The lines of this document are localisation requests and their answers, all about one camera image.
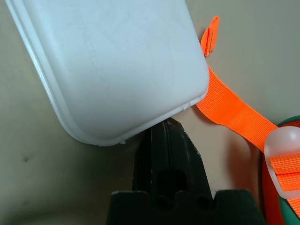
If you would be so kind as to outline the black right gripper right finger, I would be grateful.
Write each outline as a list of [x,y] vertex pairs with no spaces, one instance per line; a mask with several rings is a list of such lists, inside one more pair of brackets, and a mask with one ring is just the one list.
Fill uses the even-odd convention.
[[202,157],[183,126],[173,118],[166,120],[169,129],[172,167],[185,175],[187,191],[211,198],[211,191]]

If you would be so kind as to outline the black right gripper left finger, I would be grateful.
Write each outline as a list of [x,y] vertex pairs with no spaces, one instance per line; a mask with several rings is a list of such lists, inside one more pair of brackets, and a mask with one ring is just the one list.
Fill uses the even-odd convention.
[[135,154],[132,190],[157,195],[158,175],[168,169],[168,128],[164,120],[145,131]]

